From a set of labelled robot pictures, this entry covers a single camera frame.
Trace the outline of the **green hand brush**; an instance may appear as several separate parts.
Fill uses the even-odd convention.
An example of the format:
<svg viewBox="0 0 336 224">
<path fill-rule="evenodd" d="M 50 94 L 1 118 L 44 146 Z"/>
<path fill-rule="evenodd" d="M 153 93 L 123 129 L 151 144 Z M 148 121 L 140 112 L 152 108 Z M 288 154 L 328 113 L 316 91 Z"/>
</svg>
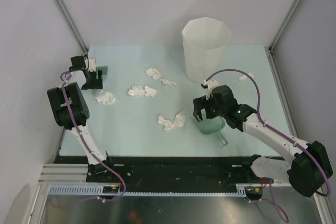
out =
<svg viewBox="0 0 336 224">
<path fill-rule="evenodd" d="M 102 81 L 103 84 L 105 83 L 108 75 L 108 66 L 102 66 L 102 67 L 96 67 L 96 68 L 102 68 L 103 69 L 103 75 L 102 75 Z M 97 94 L 102 89 L 94 89 L 93 94 Z"/>
</svg>

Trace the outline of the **green dustpan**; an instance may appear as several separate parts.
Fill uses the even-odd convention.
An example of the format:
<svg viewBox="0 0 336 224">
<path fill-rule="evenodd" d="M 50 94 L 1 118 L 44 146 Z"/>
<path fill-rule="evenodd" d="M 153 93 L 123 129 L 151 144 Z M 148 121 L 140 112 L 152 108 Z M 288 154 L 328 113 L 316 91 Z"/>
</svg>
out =
<svg viewBox="0 0 336 224">
<path fill-rule="evenodd" d="M 219 146 L 227 146 L 228 142 L 222 134 L 226 122 L 223 118 L 216 117 L 213 119 L 204 119 L 198 122 L 195 118 L 192 118 L 192 122 L 198 129 L 198 131 L 206 137 L 215 137 L 218 140 Z"/>
</svg>

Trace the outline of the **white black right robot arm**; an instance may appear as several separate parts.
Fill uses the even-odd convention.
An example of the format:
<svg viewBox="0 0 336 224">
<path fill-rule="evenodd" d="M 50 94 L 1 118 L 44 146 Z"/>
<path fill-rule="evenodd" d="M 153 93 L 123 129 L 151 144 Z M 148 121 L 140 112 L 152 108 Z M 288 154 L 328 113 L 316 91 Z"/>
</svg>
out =
<svg viewBox="0 0 336 224">
<path fill-rule="evenodd" d="M 282 160 L 253 155 L 242 169 L 243 179 L 254 183 L 267 177 L 289 183 L 298 193 L 311 197 L 332 176 L 333 171 L 326 148 L 318 141 L 304 140 L 275 129 L 258 118 L 257 110 L 239 104 L 232 90 L 224 85 L 207 85 L 207 94 L 193 99 L 193 117 L 223 118 L 232 129 L 251 135 L 277 152 Z"/>
</svg>

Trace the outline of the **white plastic waste bin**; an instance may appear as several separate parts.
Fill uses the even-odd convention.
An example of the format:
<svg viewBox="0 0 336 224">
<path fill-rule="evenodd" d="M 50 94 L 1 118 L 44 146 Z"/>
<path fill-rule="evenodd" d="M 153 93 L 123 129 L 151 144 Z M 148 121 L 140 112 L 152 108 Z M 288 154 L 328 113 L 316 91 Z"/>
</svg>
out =
<svg viewBox="0 0 336 224">
<path fill-rule="evenodd" d="M 188 21 L 182 30 L 186 75 L 202 83 L 219 66 L 230 31 L 224 22 L 209 17 Z"/>
</svg>

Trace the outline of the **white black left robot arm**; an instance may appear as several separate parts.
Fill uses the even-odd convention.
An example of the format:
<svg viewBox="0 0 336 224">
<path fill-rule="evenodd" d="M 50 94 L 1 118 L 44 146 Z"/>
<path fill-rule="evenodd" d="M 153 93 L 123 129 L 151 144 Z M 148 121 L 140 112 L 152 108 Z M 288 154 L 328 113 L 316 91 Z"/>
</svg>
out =
<svg viewBox="0 0 336 224">
<path fill-rule="evenodd" d="M 101 178 L 110 182 L 116 169 L 90 129 L 89 107 L 82 94 L 85 90 L 102 90 L 103 72 L 88 55 L 75 56 L 70 61 L 69 70 L 60 76 L 61 84 L 47 91 L 51 110 L 56 123 L 70 131 L 84 149 L 88 160 L 87 181 Z"/>
</svg>

